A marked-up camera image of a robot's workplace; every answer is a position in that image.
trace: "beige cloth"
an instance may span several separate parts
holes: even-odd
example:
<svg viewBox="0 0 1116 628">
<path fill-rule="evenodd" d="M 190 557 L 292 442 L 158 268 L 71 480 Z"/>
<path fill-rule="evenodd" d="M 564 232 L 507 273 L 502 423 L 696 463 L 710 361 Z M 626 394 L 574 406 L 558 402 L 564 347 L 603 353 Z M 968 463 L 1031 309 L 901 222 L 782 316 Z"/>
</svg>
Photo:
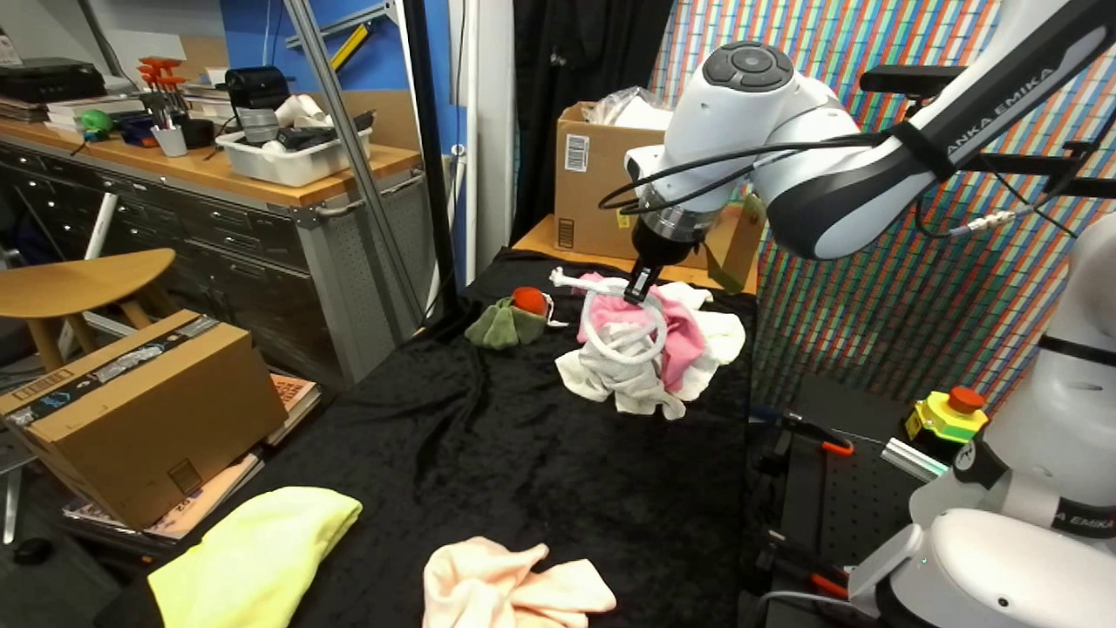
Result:
<svg viewBox="0 0 1116 628">
<path fill-rule="evenodd" d="M 530 571 L 546 543 L 508 550 L 487 538 L 430 556 L 421 628 L 587 628 L 587 614 L 619 607 L 593 563 Z"/>
</svg>

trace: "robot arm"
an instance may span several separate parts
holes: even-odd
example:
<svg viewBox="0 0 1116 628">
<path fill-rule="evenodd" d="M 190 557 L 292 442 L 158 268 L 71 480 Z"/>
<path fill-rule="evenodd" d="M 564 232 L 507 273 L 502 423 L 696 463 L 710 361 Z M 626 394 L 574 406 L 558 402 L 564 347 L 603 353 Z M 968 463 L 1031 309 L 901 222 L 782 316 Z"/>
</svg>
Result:
<svg viewBox="0 0 1116 628">
<path fill-rule="evenodd" d="M 875 145 L 834 149 L 772 149 L 859 133 L 824 83 L 795 72 L 766 45 L 710 52 L 685 92 L 665 143 L 629 154 L 634 178 L 678 172 L 639 189 L 639 203 L 653 214 L 634 231 L 642 259 L 629 300 L 646 296 L 660 264 L 701 245 L 738 180 L 766 200 L 772 236 L 782 247 L 807 259 L 863 252 L 924 189 L 953 178 L 1114 40 L 1114 0 L 1005 0 L 989 45 L 928 107 Z M 766 149 L 766 158 L 710 159 L 726 149 Z"/>
</svg>

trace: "wooden stool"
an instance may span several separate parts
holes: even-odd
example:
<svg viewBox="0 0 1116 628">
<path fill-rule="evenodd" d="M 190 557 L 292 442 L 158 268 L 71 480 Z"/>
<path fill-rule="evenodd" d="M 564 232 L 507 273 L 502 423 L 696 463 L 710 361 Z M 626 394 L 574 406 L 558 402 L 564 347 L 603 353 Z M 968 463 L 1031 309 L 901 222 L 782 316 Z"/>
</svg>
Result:
<svg viewBox="0 0 1116 628">
<path fill-rule="evenodd" d="M 63 367 L 52 319 L 71 319 L 84 353 L 95 347 L 95 333 L 84 309 L 118 304 L 134 328 L 145 328 L 149 316 L 134 294 L 165 274 L 174 263 L 172 247 L 107 253 L 92 263 L 57 263 L 0 273 L 0 316 L 28 319 L 40 359 L 45 368 Z"/>
</svg>

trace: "wooden countertop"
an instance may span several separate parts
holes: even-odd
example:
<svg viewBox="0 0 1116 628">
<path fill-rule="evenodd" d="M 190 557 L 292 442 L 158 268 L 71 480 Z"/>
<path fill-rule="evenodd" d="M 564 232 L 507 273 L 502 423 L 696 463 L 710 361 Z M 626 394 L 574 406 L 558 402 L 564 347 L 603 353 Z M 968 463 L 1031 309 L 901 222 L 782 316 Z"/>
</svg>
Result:
<svg viewBox="0 0 1116 628">
<path fill-rule="evenodd" d="M 553 214 L 544 215 L 530 232 L 522 232 L 522 236 L 513 245 L 513 252 L 533 252 L 533 253 L 562 259 L 562 263 L 572 263 L 572 264 L 608 264 L 608 268 L 619 268 L 619 273 L 629 273 L 629 268 L 630 268 L 630 259 L 587 253 L 587 252 L 558 247 L 558 219 L 553 219 Z M 669 278 L 669 283 L 692 283 L 692 287 L 703 287 L 703 288 L 719 288 L 719 283 L 716 283 L 703 268 L 692 268 L 692 264 L 665 264 L 665 268 L 662 268 L 662 278 Z M 762 294 L 762 273 L 757 273 L 757 264 L 751 268 L 744 294 Z"/>
<path fill-rule="evenodd" d="M 349 172 L 312 180 L 305 189 L 240 178 L 221 145 L 191 149 L 186 158 L 165 158 L 158 145 L 145 149 L 112 137 L 106 143 L 86 143 L 80 149 L 77 137 L 63 137 L 45 126 L 7 123 L 7 118 L 0 118 L 0 143 L 16 143 L 28 149 L 92 164 L 92 166 L 126 166 L 145 178 L 159 178 L 169 185 L 186 185 L 186 189 L 204 189 L 221 196 L 249 196 L 249 200 L 261 200 L 269 207 L 285 207 L 285 208 L 317 207 L 321 200 L 330 200 L 352 185 Z M 420 149 L 374 143 L 369 164 L 376 178 L 408 175 L 420 166 Z"/>
</svg>

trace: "floor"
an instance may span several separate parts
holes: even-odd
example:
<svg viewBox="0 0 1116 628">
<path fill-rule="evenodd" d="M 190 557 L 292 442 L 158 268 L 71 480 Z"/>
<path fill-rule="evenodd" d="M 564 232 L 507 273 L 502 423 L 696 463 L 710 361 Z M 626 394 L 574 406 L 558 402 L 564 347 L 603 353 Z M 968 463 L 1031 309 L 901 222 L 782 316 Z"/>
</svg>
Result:
<svg viewBox="0 0 1116 628">
<path fill-rule="evenodd" d="M 40 361 L 16 325 L 0 319 L 0 394 L 32 381 Z M 0 470 L 20 449 L 0 440 Z M 61 530 L 63 489 L 35 463 L 20 470 L 16 539 L 49 539 L 52 556 L 40 565 L 13 563 L 13 546 L 0 546 L 0 628 L 84 628 L 118 597 L 118 579 L 95 563 L 71 533 Z"/>
</svg>

